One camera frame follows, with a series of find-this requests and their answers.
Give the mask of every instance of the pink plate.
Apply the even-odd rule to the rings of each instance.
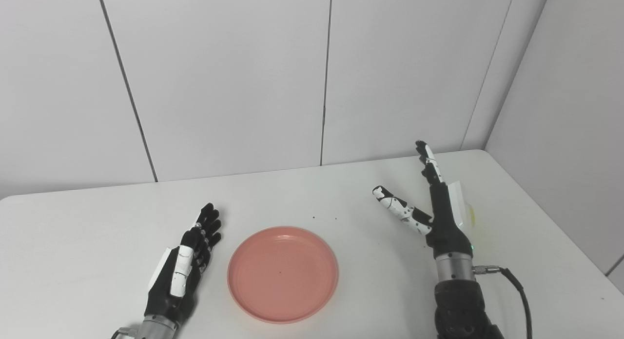
[[[265,322],[307,319],[330,300],[338,281],[332,250],[316,235],[289,226],[268,228],[237,248],[228,268],[230,293]]]

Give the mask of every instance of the black cable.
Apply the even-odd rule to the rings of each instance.
[[[520,281],[511,273],[509,268],[501,268],[501,273],[508,279],[520,293],[522,305],[524,306],[524,315],[526,316],[526,339],[533,339],[533,323],[531,320],[531,310],[528,308],[527,295],[524,294],[524,288]]]

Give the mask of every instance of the white wall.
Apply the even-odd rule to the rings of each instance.
[[[0,0],[0,199],[153,181],[98,0]]]
[[[330,0],[105,0],[160,180],[319,165]]]
[[[98,0],[0,3],[0,196],[152,181]],[[168,180],[457,150],[540,0],[105,3]]]
[[[545,3],[546,0],[511,1],[461,150],[485,148]]]
[[[622,6],[546,2],[487,144],[603,272],[624,253]]]
[[[510,0],[333,0],[323,163],[459,150]]]

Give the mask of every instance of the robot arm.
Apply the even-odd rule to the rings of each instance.
[[[425,235],[433,249],[438,284],[435,286],[435,327],[439,339],[502,339],[499,328],[490,323],[481,288],[472,266],[472,245],[462,229],[468,226],[459,182],[446,184],[429,146],[416,142],[429,182],[433,219],[395,197],[382,186],[373,190],[377,200],[401,221]]]
[[[137,339],[172,339],[195,309],[195,291],[210,261],[212,248],[221,240],[217,232],[219,211],[209,203],[197,222],[186,231],[180,245],[165,251],[150,281],[145,318],[138,331],[119,328],[113,335]]]

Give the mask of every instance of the white table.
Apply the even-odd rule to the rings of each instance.
[[[521,280],[536,338],[622,338],[624,296],[486,152],[436,156],[474,207],[475,264],[507,266]],[[138,323],[163,249],[212,201],[224,239],[180,339],[434,339],[432,250],[371,194],[383,184],[430,212],[420,170],[407,157],[9,197],[0,201],[2,337],[106,339]],[[330,302],[290,325],[249,317],[226,284],[236,247],[280,225],[316,233],[339,264]],[[478,279],[493,323],[506,339],[524,338],[515,289],[501,275]]]

